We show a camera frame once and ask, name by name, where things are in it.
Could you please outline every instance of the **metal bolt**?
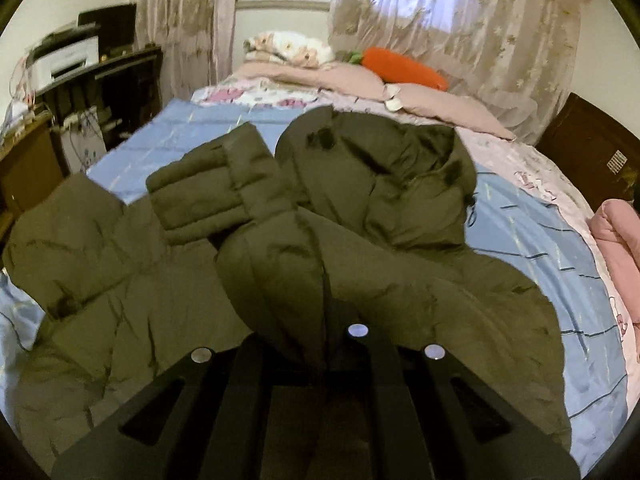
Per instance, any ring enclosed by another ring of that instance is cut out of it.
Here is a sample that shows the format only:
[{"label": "metal bolt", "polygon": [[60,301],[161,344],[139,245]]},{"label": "metal bolt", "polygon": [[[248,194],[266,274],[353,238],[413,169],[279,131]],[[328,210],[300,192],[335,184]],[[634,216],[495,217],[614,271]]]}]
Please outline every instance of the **metal bolt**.
[{"label": "metal bolt", "polygon": [[348,332],[352,337],[364,337],[369,333],[367,325],[356,323],[348,328]]},{"label": "metal bolt", "polygon": [[440,359],[443,359],[447,353],[445,352],[445,349],[440,345],[429,345],[424,349],[424,354],[429,359],[439,361]]},{"label": "metal bolt", "polygon": [[191,352],[191,359],[198,364],[206,363],[210,361],[212,357],[213,354],[208,348],[196,348]]}]

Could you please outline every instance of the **brown wooden headboard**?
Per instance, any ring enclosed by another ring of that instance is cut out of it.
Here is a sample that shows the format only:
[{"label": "brown wooden headboard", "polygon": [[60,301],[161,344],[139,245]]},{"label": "brown wooden headboard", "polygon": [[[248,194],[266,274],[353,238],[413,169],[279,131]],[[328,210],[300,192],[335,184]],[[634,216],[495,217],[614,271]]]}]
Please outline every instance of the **brown wooden headboard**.
[{"label": "brown wooden headboard", "polygon": [[594,211],[608,198],[633,198],[640,139],[579,95],[569,95],[536,148],[558,165]]}]

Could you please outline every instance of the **printer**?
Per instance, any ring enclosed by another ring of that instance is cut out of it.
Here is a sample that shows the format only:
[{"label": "printer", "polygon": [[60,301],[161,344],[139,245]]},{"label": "printer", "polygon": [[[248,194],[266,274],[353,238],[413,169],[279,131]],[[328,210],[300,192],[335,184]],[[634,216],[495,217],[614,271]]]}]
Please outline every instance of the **printer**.
[{"label": "printer", "polygon": [[27,57],[31,91],[39,92],[64,76],[97,64],[99,28],[91,23],[44,38]]}]

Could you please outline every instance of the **computer monitor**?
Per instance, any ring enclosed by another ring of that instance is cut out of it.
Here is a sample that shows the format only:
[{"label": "computer monitor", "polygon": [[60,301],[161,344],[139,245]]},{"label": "computer monitor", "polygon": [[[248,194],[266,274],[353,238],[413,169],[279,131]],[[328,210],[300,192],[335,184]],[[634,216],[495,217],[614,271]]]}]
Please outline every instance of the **computer monitor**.
[{"label": "computer monitor", "polygon": [[98,51],[102,56],[119,56],[129,50],[136,35],[136,4],[88,10],[78,16],[78,25],[96,23]]}]

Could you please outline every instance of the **floral curtain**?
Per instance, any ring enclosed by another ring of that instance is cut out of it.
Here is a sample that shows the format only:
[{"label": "floral curtain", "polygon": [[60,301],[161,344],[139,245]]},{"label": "floral curtain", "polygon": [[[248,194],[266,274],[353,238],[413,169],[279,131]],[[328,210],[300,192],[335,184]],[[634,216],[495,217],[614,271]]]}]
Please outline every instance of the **floral curtain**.
[{"label": "floral curtain", "polygon": [[386,46],[447,75],[535,143],[569,93],[589,0],[332,0],[338,50]]},{"label": "floral curtain", "polygon": [[136,44],[164,51],[162,102],[190,99],[231,72],[235,0],[132,0],[138,4]]}]

